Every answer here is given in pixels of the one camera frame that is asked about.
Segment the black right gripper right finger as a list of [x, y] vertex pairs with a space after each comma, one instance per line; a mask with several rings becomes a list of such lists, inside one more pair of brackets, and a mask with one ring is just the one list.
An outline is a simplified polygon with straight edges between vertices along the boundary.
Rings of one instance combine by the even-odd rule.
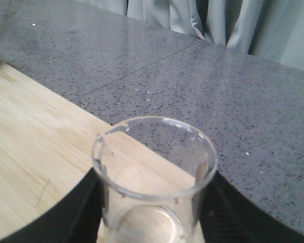
[[203, 191], [200, 224], [205, 242], [304, 242], [242, 195], [219, 172]]

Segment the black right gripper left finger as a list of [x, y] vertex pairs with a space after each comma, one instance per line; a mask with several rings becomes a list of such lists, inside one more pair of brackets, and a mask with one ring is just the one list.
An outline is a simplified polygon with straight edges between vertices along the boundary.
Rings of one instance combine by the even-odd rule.
[[0, 242], [97, 242], [103, 190], [93, 169], [62, 199], [54, 202], [50, 180], [27, 192], [0, 186]]

